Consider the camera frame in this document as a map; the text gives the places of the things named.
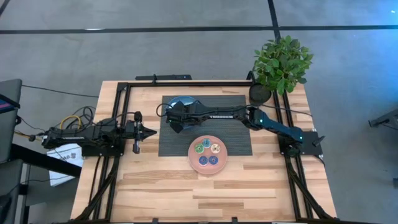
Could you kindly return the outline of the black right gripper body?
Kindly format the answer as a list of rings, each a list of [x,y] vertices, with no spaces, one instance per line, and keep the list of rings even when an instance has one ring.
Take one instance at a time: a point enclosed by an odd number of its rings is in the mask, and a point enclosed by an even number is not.
[[[173,110],[172,107],[168,107],[165,109],[167,121],[169,123],[199,124],[198,113],[200,112],[200,106],[200,104],[184,105],[182,110]]]

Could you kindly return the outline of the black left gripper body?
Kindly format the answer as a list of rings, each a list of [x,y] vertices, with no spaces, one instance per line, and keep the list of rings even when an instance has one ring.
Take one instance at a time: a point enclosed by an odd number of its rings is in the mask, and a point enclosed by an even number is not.
[[[133,120],[126,122],[126,138],[133,139],[133,153],[139,154],[139,143],[142,141],[142,114],[139,111],[131,112],[134,115]]]

